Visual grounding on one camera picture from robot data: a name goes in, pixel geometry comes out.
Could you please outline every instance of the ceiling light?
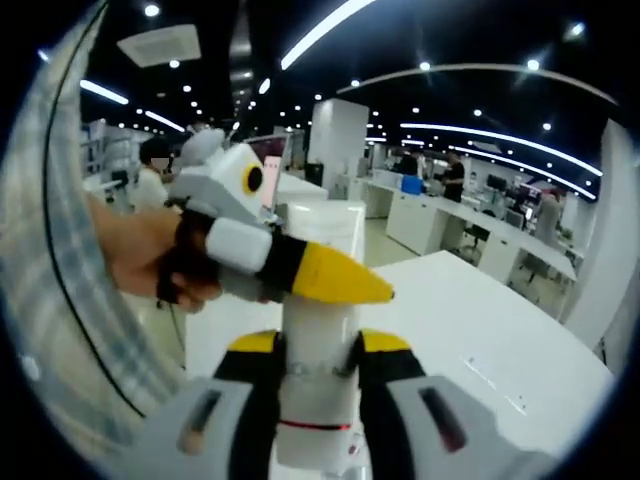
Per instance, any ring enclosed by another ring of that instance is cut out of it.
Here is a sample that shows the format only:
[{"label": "ceiling light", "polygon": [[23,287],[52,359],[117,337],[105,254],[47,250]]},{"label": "ceiling light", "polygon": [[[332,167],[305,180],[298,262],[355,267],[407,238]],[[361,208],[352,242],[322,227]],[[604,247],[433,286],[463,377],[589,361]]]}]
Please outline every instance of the ceiling light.
[{"label": "ceiling light", "polygon": [[327,33],[333,30],[335,27],[344,22],[354,13],[357,13],[375,0],[347,0],[336,10],[331,12],[324,20],[318,25],[313,27],[309,33],[307,33],[302,40],[300,40],[282,59],[280,62],[280,68],[286,70],[293,62],[295,62],[300,56],[306,52],[314,43],[324,37]]},{"label": "ceiling light", "polygon": [[269,89],[271,88],[271,79],[267,78],[265,79],[264,82],[262,82],[262,84],[260,85],[260,88],[258,89],[258,93],[260,95],[264,95],[265,93],[267,93],[269,91]]},{"label": "ceiling light", "polygon": [[167,120],[166,118],[161,117],[157,113],[153,113],[153,112],[150,112],[149,110],[147,110],[146,112],[144,112],[144,114],[147,117],[156,120],[157,122],[164,123],[168,127],[171,127],[171,128],[173,128],[175,130],[178,130],[180,133],[184,133],[184,128],[182,128],[180,125],[177,125],[177,124],[173,123],[171,120]]},{"label": "ceiling light", "polygon": [[149,5],[144,7],[144,14],[147,17],[155,17],[159,13],[160,13],[160,7],[158,7],[157,5],[154,5],[153,3],[150,3]]},{"label": "ceiling light", "polygon": [[468,153],[471,153],[471,154],[474,154],[474,155],[480,155],[482,157],[493,158],[493,159],[499,160],[501,162],[507,163],[509,165],[513,165],[515,167],[520,167],[521,169],[531,170],[532,172],[535,172],[538,175],[546,175],[547,178],[548,178],[547,181],[549,181],[549,182],[551,182],[551,180],[553,179],[558,183],[562,183],[562,184],[564,184],[564,185],[566,185],[566,186],[568,186],[570,188],[573,188],[574,190],[579,191],[581,194],[583,194],[587,198],[590,198],[591,200],[595,200],[596,199],[595,195],[587,192],[586,190],[580,188],[579,186],[574,185],[573,183],[571,183],[571,182],[569,182],[567,180],[564,180],[564,179],[558,177],[557,175],[553,175],[553,174],[551,174],[549,172],[545,172],[544,170],[541,170],[539,168],[531,167],[531,166],[526,165],[526,164],[521,163],[521,162],[516,162],[515,160],[511,160],[510,158],[499,157],[497,155],[493,155],[491,153],[486,153],[486,152],[481,152],[481,151],[478,151],[478,150],[469,150],[468,148],[462,148],[462,147],[455,147],[455,150],[458,150],[460,152],[468,152]]},{"label": "ceiling light", "polygon": [[120,105],[126,105],[129,103],[129,100],[122,95],[118,95],[117,93],[107,90],[106,88],[101,87],[97,83],[90,82],[89,80],[80,80],[80,87],[90,92],[97,93],[98,95],[108,98]]},{"label": "ceiling light", "polygon": [[582,22],[576,23],[575,25],[573,25],[573,27],[571,27],[571,30],[569,30],[569,34],[572,37],[579,37],[580,35],[582,35],[582,32],[584,32],[584,23]]},{"label": "ceiling light", "polygon": [[600,170],[598,170],[592,165],[589,165],[588,163],[578,160],[577,158],[572,157],[571,155],[567,155],[566,153],[563,153],[554,148],[550,148],[545,145],[541,145],[539,143],[531,142],[523,138],[512,137],[510,135],[503,135],[501,133],[487,132],[484,130],[476,130],[474,128],[453,127],[449,125],[432,125],[432,124],[426,124],[426,123],[402,123],[400,124],[400,127],[401,128],[419,128],[419,129],[425,129],[425,130],[444,130],[447,132],[466,133],[468,135],[481,135],[484,137],[495,138],[498,140],[506,140],[509,142],[519,143],[520,145],[526,145],[527,147],[535,148],[536,150],[549,153],[556,157],[562,158],[563,160],[567,160],[568,162],[571,162],[575,165],[579,165],[585,170],[588,170],[591,173],[598,175],[599,177],[602,176],[602,172]]}]

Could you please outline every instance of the ceiling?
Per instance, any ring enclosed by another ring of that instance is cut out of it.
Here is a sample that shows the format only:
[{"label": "ceiling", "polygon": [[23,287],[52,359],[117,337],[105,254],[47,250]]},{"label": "ceiling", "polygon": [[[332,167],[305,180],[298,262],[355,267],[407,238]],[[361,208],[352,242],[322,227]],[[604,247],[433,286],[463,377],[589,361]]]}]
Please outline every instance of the ceiling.
[{"label": "ceiling", "polygon": [[[344,1],[156,0],[161,13],[153,18],[143,13],[146,1],[112,1],[86,78],[124,95],[130,103],[123,106],[86,92],[83,120],[106,118],[114,125],[135,123],[138,128],[170,133],[170,128],[137,115],[142,108],[182,126],[200,117],[223,128],[240,120],[241,130],[252,133],[256,127],[271,133],[274,125],[299,124],[308,129],[314,97],[321,94],[324,99],[338,96],[380,112],[371,117],[370,135],[384,132],[388,144],[399,144],[408,134],[426,142],[438,135],[434,150],[466,146],[469,140],[487,141],[400,128],[403,122],[453,125],[524,138],[596,167],[607,119],[633,126],[633,119],[610,102],[529,73],[430,71],[337,93],[353,79],[415,69],[424,61],[435,70],[467,62],[526,65],[536,58],[541,69],[586,82],[623,107],[635,105],[638,94],[631,87],[638,75],[616,53],[630,41],[633,29],[625,26],[626,20],[610,2],[612,8],[605,11],[577,0],[377,0],[281,71],[284,54]],[[71,2],[69,12],[77,11],[81,3]],[[576,22],[583,22],[585,31],[569,40],[567,31]],[[176,69],[166,63],[139,68],[116,45],[131,35],[181,24],[195,25],[202,57]],[[43,41],[52,44],[55,33],[50,27],[43,32]],[[258,95],[257,87],[267,77],[272,88]],[[184,85],[191,87],[189,93],[183,92]],[[192,107],[192,101],[198,106]],[[249,110],[251,101],[257,105]],[[475,109],[481,109],[482,116],[474,116]],[[543,130],[545,122],[552,125],[550,131]],[[555,174],[576,184],[593,181],[589,191],[597,194],[597,177],[580,167],[510,142],[493,143],[503,153],[513,149],[513,158],[523,163],[542,168],[553,162]]]}]

